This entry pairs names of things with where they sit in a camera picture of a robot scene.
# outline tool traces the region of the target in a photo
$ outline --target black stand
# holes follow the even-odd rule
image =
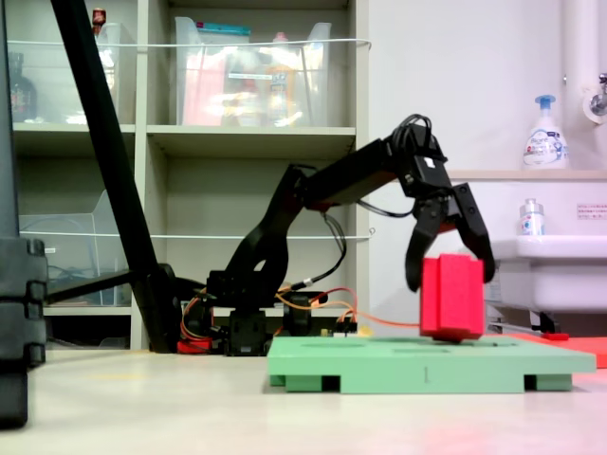
[[[129,270],[46,295],[44,245],[19,238],[5,2],[0,0],[0,428],[20,427],[28,419],[27,372],[45,361],[43,302],[130,283],[150,349],[174,353],[181,321],[178,297],[190,299],[195,287],[203,287],[176,279],[168,265],[156,260],[84,1],[51,3]]]

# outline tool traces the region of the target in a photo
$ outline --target white sink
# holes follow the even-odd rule
[[[498,270],[485,287],[490,305],[607,313],[607,236],[518,236],[491,247]]]

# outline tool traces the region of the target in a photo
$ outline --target black cable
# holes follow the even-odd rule
[[[392,133],[392,142],[395,147],[405,147],[407,142],[407,136],[412,131],[412,125],[418,121],[423,121],[426,124],[426,136],[424,137],[424,149],[428,149],[430,146],[430,140],[432,139],[432,121],[420,114],[412,114],[405,118],[393,131]],[[388,211],[384,209],[380,209],[378,207],[372,206],[368,202],[359,200],[357,202],[361,207],[366,208],[367,210],[376,213],[382,216],[388,216],[390,218],[406,218],[407,216],[413,213],[413,210],[409,210],[404,213],[396,213],[393,211]]]
[[[409,211],[406,211],[404,213],[396,213],[393,211],[388,211],[388,210],[384,210],[384,209],[379,209],[375,206],[372,206],[371,204],[369,204],[368,202],[364,202],[362,200],[358,201],[357,204],[359,204],[361,207],[366,208],[367,210],[376,213],[378,215],[383,215],[383,216],[389,216],[390,218],[406,218],[407,216],[411,215],[414,211],[411,209]]]
[[[343,232],[343,228],[341,227],[340,222],[338,220],[336,220],[335,218],[333,218],[331,215],[328,215],[326,213],[321,213],[321,217],[322,217],[323,221],[326,223],[326,225],[329,226],[329,229],[331,230],[331,234],[333,234],[333,237],[335,238],[335,242],[337,243],[338,248],[340,249],[340,253],[341,253],[340,258],[335,263],[335,265],[333,265],[326,272],[321,273],[321,275],[318,275],[314,278],[309,278],[302,282],[296,282],[295,284],[291,285],[292,291],[304,289],[305,287],[311,285],[314,282],[319,282],[320,280],[324,280],[325,278],[327,278],[328,276],[333,274],[338,268],[340,268],[341,263],[345,259],[345,255],[348,251],[348,247],[347,247],[347,241],[345,239],[345,233]]]

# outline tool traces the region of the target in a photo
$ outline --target small bottle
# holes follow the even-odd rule
[[[525,199],[521,206],[519,235],[545,235],[543,223],[543,205],[535,199]]]
[[[97,38],[99,37],[99,34],[101,33],[101,27],[103,27],[103,25],[105,25],[105,22],[107,21],[107,13],[105,12],[105,9],[103,8],[95,8],[93,9],[93,19],[91,20],[91,23],[93,24],[93,35],[95,35],[95,41],[97,41]]]
[[[9,52],[10,108],[14,122],[36,118],[36,89],[23,77],[23,62],[22,53]]]
[[[540,105],[540,118],[527,140],[523,153],[523,169],[567,169],[569,148],[567,141],[552,118],[550,104],[556,100],[552,95],[535,99]]]

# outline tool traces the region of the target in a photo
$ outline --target clear plastic container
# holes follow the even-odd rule
[[[121,24],[106,24],[97,45],[120,123],[135,122],[136,56]],[[9,43],[14,121],[86,124],[63,45]]]
[[[228,36],[230,45],[206,46],[193,20],[177,17],[175,26],[177,43],[192,45],[177,48],[177,124],[329,126],[328,43],[241,45]],[[328,39],[330,28],[317,24],[310,40]]]
[[[23,237],[45,243],[50,291],[127,268],[106,191],[92,213],[20,215],[19,226]],[[130,300],[131,289],[123,285],[56,304],[124,306]]]

